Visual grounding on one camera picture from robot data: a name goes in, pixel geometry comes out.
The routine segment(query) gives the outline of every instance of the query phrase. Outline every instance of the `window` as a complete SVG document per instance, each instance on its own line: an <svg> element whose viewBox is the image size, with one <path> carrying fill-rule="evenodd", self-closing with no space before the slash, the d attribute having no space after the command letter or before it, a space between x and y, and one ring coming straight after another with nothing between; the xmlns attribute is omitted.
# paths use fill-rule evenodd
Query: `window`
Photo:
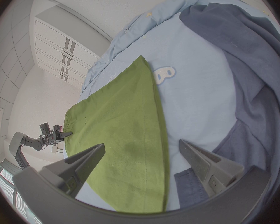
<svg viewBox="0 0 280 224"><path fill-rule="evenodd" d="M0 168L0 187L7 196L11 205L14 205L19 213L31 224L41 224L41 221L33 214L26 205L20 194L15 189L12 175L5 169Z"/></svg>

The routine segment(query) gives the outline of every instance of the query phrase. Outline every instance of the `light blue blanket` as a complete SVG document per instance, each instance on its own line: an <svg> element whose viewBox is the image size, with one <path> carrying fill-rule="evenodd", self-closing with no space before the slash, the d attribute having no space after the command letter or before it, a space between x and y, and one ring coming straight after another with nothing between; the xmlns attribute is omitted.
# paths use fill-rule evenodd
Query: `light blue blanket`
<svg viewBox="0 0 280 224"><path fill-rule="evenodd" d="M142 55L154 71L166 120L170 155L167 210L179 209L174 174L190 168L178 150L183 137L212 151L236 122L233 76L221 49L187 28L179 13L194 4L235 4L267 16L239 0L166 0L135 17L88 71L79 101L86 99ZM273 22L277 30L280 27ZM76 197L114 210L85 184Z"/></svg>

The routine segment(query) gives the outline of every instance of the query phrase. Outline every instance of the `white wardrobe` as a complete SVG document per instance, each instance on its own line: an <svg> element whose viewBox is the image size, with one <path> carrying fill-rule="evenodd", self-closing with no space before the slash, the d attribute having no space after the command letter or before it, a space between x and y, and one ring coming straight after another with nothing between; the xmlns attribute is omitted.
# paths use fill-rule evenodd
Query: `white wardrobe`
<svg viewBox="0 0 280 224"><path fill-rule="evenodd" d="M104 36L58 6L35 16L33 40L37 65L78 88L110 45Z"/></svg>

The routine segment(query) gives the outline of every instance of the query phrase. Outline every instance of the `gray-blue fabric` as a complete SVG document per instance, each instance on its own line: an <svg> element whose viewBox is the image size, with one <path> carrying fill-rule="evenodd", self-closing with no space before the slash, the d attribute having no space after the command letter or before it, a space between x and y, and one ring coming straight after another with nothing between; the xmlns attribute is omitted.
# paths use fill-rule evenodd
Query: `gray-blue fabric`
<svg viewBox="0 0 280 224"><path fill-rule="evenodd" d="M266 202L280 184L280 35L269 20L235 5L194 5L179 18L223 50L233 73L237 121L213 152L241 163L245 171L256 165L270 172ZM208 198L191 190L191 169L176 174L175 180L181 208Z"/></svg>

